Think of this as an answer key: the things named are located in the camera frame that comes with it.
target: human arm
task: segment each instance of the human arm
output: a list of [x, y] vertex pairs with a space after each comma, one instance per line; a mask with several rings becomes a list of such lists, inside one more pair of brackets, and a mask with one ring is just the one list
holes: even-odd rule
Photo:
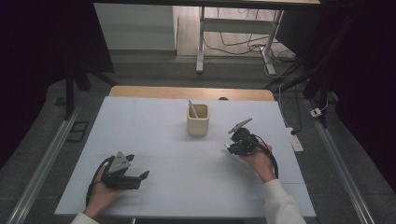
[[105, 166], [99, 170], [95, 178], [90, 201], [84, 212], [79, 213], [72, 224], [97, 224], [98, 222], [96, 222], [95, 219], [100, 213], [109, 207], [119, 194], [124, 192], [123, 189], [110, 189], [102, 183], [101, 178], [104, 170]]
[[[261, 143], [272, 151], [272, 147]], [[240, 156], [260, 177], [264, 184], [264, 214], [269, 224], [305, 223], [300, 209], [291, 195], [276, 178], [274, 167], [267, 155], [256, 147], [250, 155]]]

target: beige cup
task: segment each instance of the beige cup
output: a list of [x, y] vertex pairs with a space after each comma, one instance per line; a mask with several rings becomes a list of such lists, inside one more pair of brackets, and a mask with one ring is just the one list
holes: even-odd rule
[[209, 127], [209, 106], [194, 105], [198, 118], [191, 107], [187, 106], [187, 132], [191, 135], [206, 135]]

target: power adapter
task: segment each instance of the power adapter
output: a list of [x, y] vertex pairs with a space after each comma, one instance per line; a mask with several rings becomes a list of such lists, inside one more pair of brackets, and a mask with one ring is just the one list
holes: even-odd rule
[[317, 118], [321, 115], [321, 111], [319, 110], [319, 108], [313, 109], [311, 110], [311, 115], [314, 118]]

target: white table leg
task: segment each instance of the white table leg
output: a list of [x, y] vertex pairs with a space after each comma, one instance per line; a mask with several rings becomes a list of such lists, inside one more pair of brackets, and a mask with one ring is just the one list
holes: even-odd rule
[[205, 28], [205, 8], [200, 7], [200, 29], [199, 29], [199, 43], [197, 53], [197, 67], [196, 73], [204, 72], [204, 28]]
[[271, 45], [274, 41], [274, 37], [276, 34], [277, 26], [279, 25], [280, 17], [282, 16], [283, 11], [279, 10], [276, 11], [276, 16], [274, 19], [274, 23], [271, 29], [271, 33], [268, 36], [267, 44], [265, 45], [265, 49], [262, 50], [262, 57], [264, 58], [265, 61], [265, 67], [267, 68], [268, 74], [270, 76], [273, 76], [276, 74], [275, 68], [272, 64], [271, 58], [270, 58], [270, 50], [271, 50]]

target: long-sleeved shirt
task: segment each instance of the long-sleeved shirt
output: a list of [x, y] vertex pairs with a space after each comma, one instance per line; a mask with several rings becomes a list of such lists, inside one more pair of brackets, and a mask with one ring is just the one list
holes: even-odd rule
[[[268, 224], [305, 223], [300, 208], [278, 179], [266, 182], [264, 191], [264, 214]], [[79, 213], [72, 224], [98, 224], [98, 222]]]

